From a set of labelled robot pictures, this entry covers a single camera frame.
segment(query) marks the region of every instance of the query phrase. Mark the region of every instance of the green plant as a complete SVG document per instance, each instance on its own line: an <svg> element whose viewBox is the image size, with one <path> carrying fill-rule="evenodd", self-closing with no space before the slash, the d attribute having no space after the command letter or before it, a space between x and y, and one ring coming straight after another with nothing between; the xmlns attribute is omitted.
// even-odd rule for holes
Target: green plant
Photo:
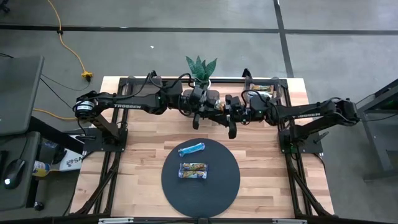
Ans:
<svg viewBox="0 0 398 224"><path fill-rule="evenodd" d="M196 63L187 56L185 56L185 58L187 59L192 75L197 79L197 81L207 83L211 74L213 74L216 69L217 58L207 65L206 60L201 61L199 56L197 57Z"/></svg>

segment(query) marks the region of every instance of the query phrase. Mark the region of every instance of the concrete floor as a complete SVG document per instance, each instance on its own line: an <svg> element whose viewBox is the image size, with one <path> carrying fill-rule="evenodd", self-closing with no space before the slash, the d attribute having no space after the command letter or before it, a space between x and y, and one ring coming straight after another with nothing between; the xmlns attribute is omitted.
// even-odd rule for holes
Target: concrete floor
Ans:
<svg viewBox="0 0 398 224"><path fill-rule="evenodd" d="M398 2L394 0L279 2L286 29L398 29ZM56 0L54 4L66 26L278 28L272 0ZM57 25L45 0L11 0L8 6L12 12L0 13L0 23ZM176 76L187 72L186 55L217 57L214 76L240 77L244 68L255 77L287 76L279 34L65 32L63 38L80 54L86 69L94 72L90 89L96 91L105 75L146 75L156 70L162 76ZM304 78L310 102L331 96L358 101L397 78L395 35L287 35L287 45L294 76ZM60 45L54 31L0 30L0 52L14 57L43 55L44 75L77 89L86 85L77 59ZM86 92L49 84L70 105ZM73 116L42 84L35 107ZM40 113L35 116L63 131L77 128L75 122ZM366 184L362 180L364 174L380 169L362 124L335 126L328 131L322 144L335 213L397 223L398 181ZM47 179L45 210L3 212L1 219L61 215L76 177L77 173L64 173Z"/></svg>

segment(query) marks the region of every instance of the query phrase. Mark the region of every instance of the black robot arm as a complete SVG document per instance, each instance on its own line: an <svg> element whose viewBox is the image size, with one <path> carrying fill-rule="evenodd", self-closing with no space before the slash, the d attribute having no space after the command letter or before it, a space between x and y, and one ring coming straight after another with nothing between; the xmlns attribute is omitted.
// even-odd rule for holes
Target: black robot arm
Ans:
<svg viewBox="0 0 398 224"><path fill-rule="evenodd" d="M264 98L260 94L254 95L242 104L238 96L226 95L225 104L219 98L211 96L207 86L195 86L192 90L183 93L180 80L160 82L162 86L152 94L146 96L117 95L110 93L97 93L91 91L77 98L73 107L79 120L93 123L106 135L118 136L115 124L108 123L101 112L108 108L123 108L144 110L150 114L162 114L167 108L176 109L185 116L193 116L193 128L199 128L199 120L208 118L225 127L229 127L229 138L235 138L236 123L248 124L254 121L265 120L271 126L280 126L289 120L299 118L320 117L303 126L291 125L279 131L289 131L290 142L306 139L312 133L329 128L336 124L352 126L359 121L356 115L355 104L349 99L331 98L301 106L282 106L275 99Z"/></svg>

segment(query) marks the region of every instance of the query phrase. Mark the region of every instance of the wooden tabletop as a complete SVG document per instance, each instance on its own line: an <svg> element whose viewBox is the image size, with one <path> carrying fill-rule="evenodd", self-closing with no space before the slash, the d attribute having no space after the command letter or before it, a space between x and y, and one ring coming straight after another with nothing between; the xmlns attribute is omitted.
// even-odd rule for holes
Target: wooden tabletop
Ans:
<svg viewBox="0 0 398 224"><path fill-rule="evenodd" d="M120 77L104 77L101 91L117 92ZM293 106L308 103L302 78L288 78ZM243 84L212 84L223 100L226 94L240 96ZM111 120L113 110L103 116ZM300 119L305 124L310 119ZM219 218L290 218L294 217L284 155L280 152L277 128L265 122L248 126L237 124L238 135L228 139L228 129L210 120L201 120L199 130L192 128L192 119L177 110L162 115L130 110L129 136L122 153L113 201L112 216L183 217L168 203L160 181L165 158L181 142L193 138L210 138L225 145L235 156L241 172L241 185L233 204ZM83 161L71 212L89 199L100 179L103 152L96 152ZM333 213L325 171L312 154L303 154L307 184L323 207ZM300 208L303 196L298 190ZM103 203L106 204L108 188Z"/></svg>

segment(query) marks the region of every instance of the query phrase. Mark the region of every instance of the potted plant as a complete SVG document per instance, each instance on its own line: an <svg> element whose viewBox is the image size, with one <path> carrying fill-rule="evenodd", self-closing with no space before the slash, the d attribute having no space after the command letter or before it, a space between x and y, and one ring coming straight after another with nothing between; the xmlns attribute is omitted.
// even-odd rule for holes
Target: potted plant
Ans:
<svg viewBox="0 0 398 224"><path fill-rule="evenodd" d="M187 56L185 56L185 58L187 59L188 66L192 72L193 77L195 78L193 84L200 85L202 88L207 86L207 89L209 90L211 86L210 76L216 69L217 58L207 65L206 60L201 61L199 56L197 57L196 63Z"/></svg>

